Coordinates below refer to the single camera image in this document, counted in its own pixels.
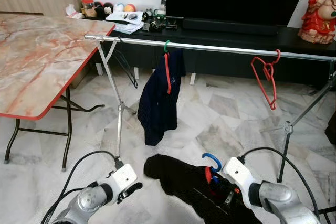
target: jar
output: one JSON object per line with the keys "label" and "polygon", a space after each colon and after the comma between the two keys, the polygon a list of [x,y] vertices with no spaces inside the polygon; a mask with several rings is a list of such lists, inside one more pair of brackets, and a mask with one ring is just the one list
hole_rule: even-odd
{"label": "jar", "polygon": [[82,5],[84,9],[92,9],[95,6],[94,0],[82,0]]}

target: soundbar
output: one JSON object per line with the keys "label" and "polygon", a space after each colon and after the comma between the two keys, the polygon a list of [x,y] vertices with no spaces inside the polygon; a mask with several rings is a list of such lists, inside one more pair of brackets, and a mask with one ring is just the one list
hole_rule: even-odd
{"label": "soundbar", "polygon": [[184,29],[191,30],[223,31],[239,34],[276,35],[278,33],[277,26],[229,23],[221,20],[198,18],[184,18],[182,26]]}

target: green hanger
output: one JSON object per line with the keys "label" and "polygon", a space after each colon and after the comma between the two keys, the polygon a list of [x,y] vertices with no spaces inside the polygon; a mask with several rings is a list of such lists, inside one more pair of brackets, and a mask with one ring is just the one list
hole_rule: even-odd
{"label": "green hanger", "polygon": [[170,43],[170,40],[167,40],[166,41],[166,44],[164,44],[164,52],[168,52],[167,50],[167,44]]}

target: clothes rack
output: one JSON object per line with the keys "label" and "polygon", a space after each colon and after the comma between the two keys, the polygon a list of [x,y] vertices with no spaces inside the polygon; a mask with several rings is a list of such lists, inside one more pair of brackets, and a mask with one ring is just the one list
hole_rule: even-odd
{"label": "clothes rack", "polygon": [[[117,38],[117,37],[109,37],[109,36],[99,36],[99,35],[85,35],[86,39],[95,40],[97,43],[97,47],[107,72],[109,81],[114,90],[115,96],[118,99],[118,139],[117,139],[117,157],[120,157],[120,142],[121,142],[121,127],[122,127],[122,114],[124,109],[130,111],[133,114],[136,114],[136,111],[131,108],[125,106],[124,102],[121,100],[118,87],[114,81],[112,72],[108,65],[108,61],[112,56],[113,50],[118,42],[129,43],[129,44],[137,44],[137,45],[147,45],[147,46],[158,46],[164,47],[166,42],[154,41],[154,40],[142,40],[142,39],[129,39],[129,38]],[[101,45],[104,41],[112,42],[111,48],[109,52],[103,50]],[[277,57],[278,53],[276,51],[266,51],[266,50],[255,50],[255,49],[245,49],[245,48],[230,48],[230,47],[215,47],[215,46],[206,46],[206,45],[192,45],[192,44],[182,44],[182,43],[173,43],[170,42],[168,44],[169,47],[173,48],[182,48],[182,49],[193,49],[193,50],[204,50],[204,51],[215,51],[215,52],[228,52],[228,53],[236,53],[236,54],[248,54],[248,55],[259,55],[259,56],[273,56]],[[326,61],[329,62],[329,79],[327,84],[318,92],[318,95],[312,99],[312,101],[307,105],[302,112],[297,115],[293,120],[286,122],[282,127],[271,127],[267,129],[261,129],[261,132],[264,131],[273,131],[278,129],[283,129],[284,131],[284,142],[282,147],[282,153],[284,156],[287,156],[288,145],[291,134],[294,132],[294,126],[328,93],[328,91],[336,84],[336,71],[335,71],[335,63],[336,57],[328,57],[328,56],[319,56],[319,55],[308,55],[308,54],[297,54],[291,52],[281,52],[281,56],[285,58],[293,58],[293,59],[304,59],[304,60],[317,60],[317,61]],[[285,167],[285,159],[282,159],[279,164],[277,181],[282,182],[283,171]]]}

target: blue hanger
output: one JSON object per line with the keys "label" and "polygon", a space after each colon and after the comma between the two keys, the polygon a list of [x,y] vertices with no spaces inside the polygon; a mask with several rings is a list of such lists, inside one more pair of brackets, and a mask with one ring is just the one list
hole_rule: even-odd
{"label": "blue hanger", "polygon": [[212,171],[213,173],[219,172],[219,171],[222,169],[222,164],[221,164],[221,162],[220,162],[219,159],[218,159],[217,157],[215,157],[213,154],[211,154],[211,153],[204,153],[204,154],[202,155],[202,157],[203,157],[203,158],[204,158],[204,157],[210,157],[210,158],[212,158],[212,159],[217,163],[218,168],[213,168],[213,167],[211,167],[211,171]]}
{"label": "blue hanger", "polygon": [[167,40],[166,41],[166,44],[164,44],[164,52],[168,52],[167,50],[167,44],[170,43],[170,40]]}

